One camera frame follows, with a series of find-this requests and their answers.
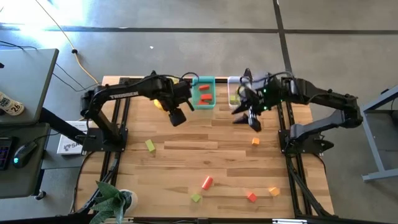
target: keyboard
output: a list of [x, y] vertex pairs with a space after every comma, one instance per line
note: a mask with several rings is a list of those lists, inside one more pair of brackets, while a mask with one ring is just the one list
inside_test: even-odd
[[0, 138], [0, 170], [7, 169], [9, 161], [14, 153], [13, 145], [16, 141], [16, 137]]

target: plastic bin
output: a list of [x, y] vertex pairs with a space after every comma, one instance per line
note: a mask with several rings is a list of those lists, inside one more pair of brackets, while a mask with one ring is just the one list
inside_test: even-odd
[[241, 85], [239, 79], [240, 77], [228, 77], [228, 104], [231, 109], [235, 109], [241, 104], [239, 95], [236, 93]]
[[[213, 109], [214, 106], [216, 105], [216, 79], [215, 77], [199, 77], [198, 78], [193, 78], [192, 80], [192, 105], [195, 109], [197, 110], [208, 110], [208, 109]], [[209, 85], [210, 88], [209, 90], [199, 90], [199, 86], [201, 85]], [[200, 101], [200, 96], [202, 94], [211, 94], [212, 96], [212, 101], [209, 102], [208, 105], [198, 105]]]

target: white cable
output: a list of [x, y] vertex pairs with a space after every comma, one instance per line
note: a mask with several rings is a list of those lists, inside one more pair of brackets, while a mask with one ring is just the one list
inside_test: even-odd
[[69, 37], [67, 36], [67, 34], [62, 30], [62, 28], [58, 25], [58, 23], [55, 21], [55, 19], [44, 9], [44, 7], [38, 2], [38, 0], [35, 0], [37, 2], [37, 4], [39, 4], [39, 6], [45, 11], [45, 13], [54, 21], [54, 23], [58, 26], [58, 28], [62, 31], [62, 33], [64, 34], [64, 36], [68, 39], [70, 46], [72, 47], [72, 53], [75, 54], [75, 58], [77, 61], [77, 64], [79, 64], [80, 68], [90, 77], [94, 80], [95, 83], [98, 84], [97, 79], [95, 79], [89, 72], [87, 72], [87, 70], [81, 65], [79, 58], [77, 57], [77, 50], [75, 49], [75, 47], [73, 46], [72, 42], [70, 41]]

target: computer mouse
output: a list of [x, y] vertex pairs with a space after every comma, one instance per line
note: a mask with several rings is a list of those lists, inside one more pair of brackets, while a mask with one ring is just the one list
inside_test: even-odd
[[19, 169], [26, 166], [36, 147], [36, 142], [31, 141], [18, 148], [14, 154], [14, 160], [12, 161], [14, 167]]

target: teal bin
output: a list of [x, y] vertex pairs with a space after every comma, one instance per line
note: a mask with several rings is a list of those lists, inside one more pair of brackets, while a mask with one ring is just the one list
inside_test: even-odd
[[[199, 77], [193, 78], [192, 80], [192, 105], [196, 110], [208, 110], [213, 109], [216, 105], [216, 79], [215, 77]], [[208, 90], [200, 91], [199, 86], [201, 85], [209, 85], [210, 88]], [[208, 105], [198, 105], [200, 101], [200, 96], [202, 94], [209, 94], [212, 95], [212, 101], [209, 102]]]

